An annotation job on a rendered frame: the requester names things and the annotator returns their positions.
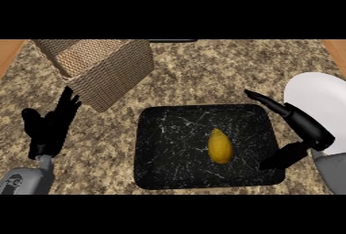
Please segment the brown wicker basket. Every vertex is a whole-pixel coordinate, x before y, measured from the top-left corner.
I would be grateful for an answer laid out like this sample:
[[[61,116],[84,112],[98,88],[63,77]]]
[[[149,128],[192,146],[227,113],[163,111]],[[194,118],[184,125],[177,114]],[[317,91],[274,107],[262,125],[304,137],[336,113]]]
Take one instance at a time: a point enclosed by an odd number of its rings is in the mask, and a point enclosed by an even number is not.
[[[82,104],[104,112],[153,70],[144,39],[33,39]]]

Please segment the white plate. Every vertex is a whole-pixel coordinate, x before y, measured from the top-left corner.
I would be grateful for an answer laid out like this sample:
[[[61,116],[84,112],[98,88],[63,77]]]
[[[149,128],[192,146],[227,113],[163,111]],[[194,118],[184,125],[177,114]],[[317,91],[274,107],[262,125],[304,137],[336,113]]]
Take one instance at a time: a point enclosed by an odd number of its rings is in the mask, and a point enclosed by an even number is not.
[[[320,72],[299,73],[286,83],[283,102],[304,111],[333,135],[323,153],[346,153],[346,80]]]

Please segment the yellow lemon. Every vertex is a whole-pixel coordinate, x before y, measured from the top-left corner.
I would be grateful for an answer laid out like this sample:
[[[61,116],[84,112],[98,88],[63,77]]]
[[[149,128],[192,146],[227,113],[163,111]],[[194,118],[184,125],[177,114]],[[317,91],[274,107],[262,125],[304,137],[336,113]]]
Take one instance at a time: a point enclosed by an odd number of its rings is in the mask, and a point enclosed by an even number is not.
[[[226,164],[231,158],[231,144],[224,133],[214,128],[208,139],[208,156],[217,164]]]

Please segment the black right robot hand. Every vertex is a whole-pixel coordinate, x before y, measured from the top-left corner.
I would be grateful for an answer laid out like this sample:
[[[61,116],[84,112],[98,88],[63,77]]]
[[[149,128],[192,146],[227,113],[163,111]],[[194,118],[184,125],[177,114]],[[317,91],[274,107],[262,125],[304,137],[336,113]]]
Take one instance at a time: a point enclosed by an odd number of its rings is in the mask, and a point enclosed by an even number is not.
[[[335,141],[335,136],[319,122],[292,104],[277,103],[260,93],[245,90],[246,97],[258,101],[283,119],[301,141],[286,144],[258,164],[258,169],[285,169],[307,155],[307,150],[322,151]]]

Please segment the black marbled tray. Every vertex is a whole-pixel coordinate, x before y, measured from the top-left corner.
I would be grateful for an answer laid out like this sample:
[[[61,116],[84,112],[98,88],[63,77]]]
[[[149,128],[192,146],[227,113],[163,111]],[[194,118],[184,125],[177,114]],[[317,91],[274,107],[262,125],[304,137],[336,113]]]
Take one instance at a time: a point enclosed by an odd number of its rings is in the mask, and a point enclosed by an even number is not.
[[[231,143],[223,165],[208,156],[214,129]],[[285,172],[260,169],[276,150],[270,120],[257,104],[149,107],[137,120],[132,180],[149,190],[276,185]]]

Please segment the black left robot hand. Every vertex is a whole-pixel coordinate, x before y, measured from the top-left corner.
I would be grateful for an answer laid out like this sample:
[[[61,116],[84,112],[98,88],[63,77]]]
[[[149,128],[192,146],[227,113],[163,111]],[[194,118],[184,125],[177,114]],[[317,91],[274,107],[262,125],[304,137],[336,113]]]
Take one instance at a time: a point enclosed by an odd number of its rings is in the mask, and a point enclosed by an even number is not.
[[[21,110],[23,131],[30,138],[27,150],[30,160],[44,154],[48,156],[58,154],[79,106],[78,96],[72,96],[70,88],[64,87],[54,109],[44,116],[30,108]]]

